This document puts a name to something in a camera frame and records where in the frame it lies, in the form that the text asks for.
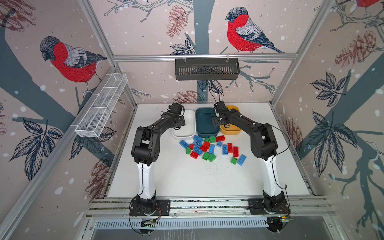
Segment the small red lego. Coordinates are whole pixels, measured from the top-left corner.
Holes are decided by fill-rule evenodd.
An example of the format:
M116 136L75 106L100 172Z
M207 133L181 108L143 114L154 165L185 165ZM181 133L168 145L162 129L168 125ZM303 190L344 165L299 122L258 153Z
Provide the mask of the small red lego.
M228 143L227 146L228 146L228 153L232 154L233 153L233 144L232 143Z

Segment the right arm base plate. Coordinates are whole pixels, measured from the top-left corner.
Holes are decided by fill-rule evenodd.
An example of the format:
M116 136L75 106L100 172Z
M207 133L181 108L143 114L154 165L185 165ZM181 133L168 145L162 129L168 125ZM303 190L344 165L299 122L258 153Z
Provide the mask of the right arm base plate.
M248 199L248 210L251 215L290 215L291 209L285 193L281 191L277 196L269 196L263 192L262 199Z

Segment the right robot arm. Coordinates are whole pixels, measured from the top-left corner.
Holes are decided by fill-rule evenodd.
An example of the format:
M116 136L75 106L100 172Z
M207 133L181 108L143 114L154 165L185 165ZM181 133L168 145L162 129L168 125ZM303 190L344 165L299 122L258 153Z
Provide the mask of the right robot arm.
M284 200L283 187L280 186L276 176L276 161L278 155L278 142L276 140L273 126L268 123L255 122L235 109L228 109L223 101L214 104L217 114L212 118L214 126L234 125L250 136L250 148L253 155L261 161L264 179L264 198Z

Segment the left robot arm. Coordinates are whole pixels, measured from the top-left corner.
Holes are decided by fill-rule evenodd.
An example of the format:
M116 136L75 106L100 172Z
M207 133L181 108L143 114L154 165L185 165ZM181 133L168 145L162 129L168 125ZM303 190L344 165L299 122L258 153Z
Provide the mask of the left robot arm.
M186 124L184 112L183 105L173 103L165 112L161 113L157 121L146 127L137 128L131 154L139 170L139 198L144 200L155 198L153 164L160 155L161 136L168 129L179 130Z

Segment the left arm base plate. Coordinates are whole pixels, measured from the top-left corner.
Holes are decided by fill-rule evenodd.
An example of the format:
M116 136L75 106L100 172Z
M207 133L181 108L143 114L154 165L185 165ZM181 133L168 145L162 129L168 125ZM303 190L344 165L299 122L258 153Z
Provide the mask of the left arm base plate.
M170 214L170 208L170 200L157 200L156 196L148 200L136 196L130 203L129 216L168 216Z

